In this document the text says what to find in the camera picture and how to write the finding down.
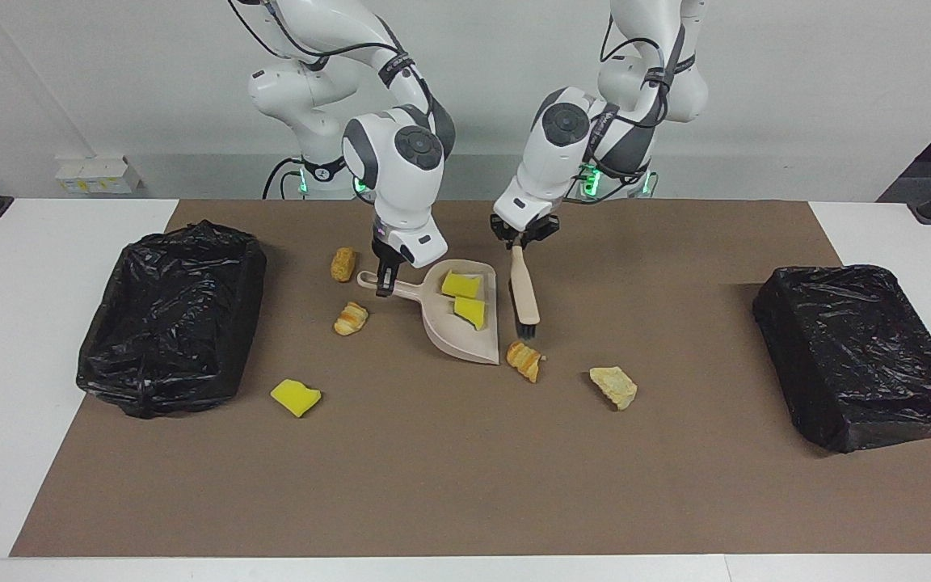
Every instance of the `brush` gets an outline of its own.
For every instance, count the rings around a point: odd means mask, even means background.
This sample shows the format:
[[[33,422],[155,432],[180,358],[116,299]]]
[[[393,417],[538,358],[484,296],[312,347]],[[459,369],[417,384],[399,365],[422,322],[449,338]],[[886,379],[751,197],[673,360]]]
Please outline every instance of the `brush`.
[[[533,296],[533,282],[529,277],[524,248],[520,244],[512,247],[512,270],[509,277],[509,295],[516,314],[516,333],[521,340],[532,340],[537,334],[541,314],[537,309],[537,298]]]

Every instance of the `yellow sponge piece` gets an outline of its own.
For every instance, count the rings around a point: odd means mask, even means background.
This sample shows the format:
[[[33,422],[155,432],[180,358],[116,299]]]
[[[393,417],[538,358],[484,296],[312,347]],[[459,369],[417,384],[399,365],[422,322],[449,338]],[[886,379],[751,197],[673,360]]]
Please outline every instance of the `yellow sponge piece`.
[[[283,380],[275,386],[272,397],[300,419],[312,406],[322,400],[322,393],[311,390],[296,380]]]
[[[483,327],[484,312],[487,312],[486,303],[477,301],[477,299],[455,297],[455,314],[472,323],[477,329]]]
[[[481,283],[483,283],[481,276],[465,276],[458,275],[457,272],[448,272],[448,275],[444,277],[444,284],[440,287],[440,293],[452,297],[475,299],[480,294]]]

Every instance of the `garbage bag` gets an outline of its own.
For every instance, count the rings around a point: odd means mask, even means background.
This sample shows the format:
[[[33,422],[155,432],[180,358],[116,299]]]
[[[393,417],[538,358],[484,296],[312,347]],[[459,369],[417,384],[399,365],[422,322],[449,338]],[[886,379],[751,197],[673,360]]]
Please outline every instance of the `garbage bag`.
[[[781,268],[753,314],[792,424],[850,453],[931,437],[931,335],[884,268]]]
[[[78,387],[130,416],[199,412],[236,395],[267,259],[209,221],[122,251],[78,355]]]

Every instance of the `black plastic bag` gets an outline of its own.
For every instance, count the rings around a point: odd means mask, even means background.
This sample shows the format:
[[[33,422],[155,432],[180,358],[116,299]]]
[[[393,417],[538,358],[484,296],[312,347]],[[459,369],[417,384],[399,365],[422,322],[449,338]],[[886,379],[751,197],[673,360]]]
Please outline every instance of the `black plastic bag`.
[[[889,270],[778,269],[753,314],[808,440],[850,453],[931,437],[931,335]]]
[[[129,244],[78,358],[78,387],[152,419],[236,395],[254,342],[266,258],[209,221]]]

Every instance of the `wooden brush handle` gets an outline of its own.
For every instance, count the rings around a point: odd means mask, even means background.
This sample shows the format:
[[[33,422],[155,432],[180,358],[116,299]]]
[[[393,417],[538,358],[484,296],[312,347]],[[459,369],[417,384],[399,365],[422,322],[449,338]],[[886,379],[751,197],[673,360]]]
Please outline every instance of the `wooden brush handle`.
[[[533,282],[529,277],[527,261],[524,261],[524,248],[512,248],[512,300],[516,309],[516,319],[524,325],[541,323],[541,314],[537,309],[537,298],[533,295]]]

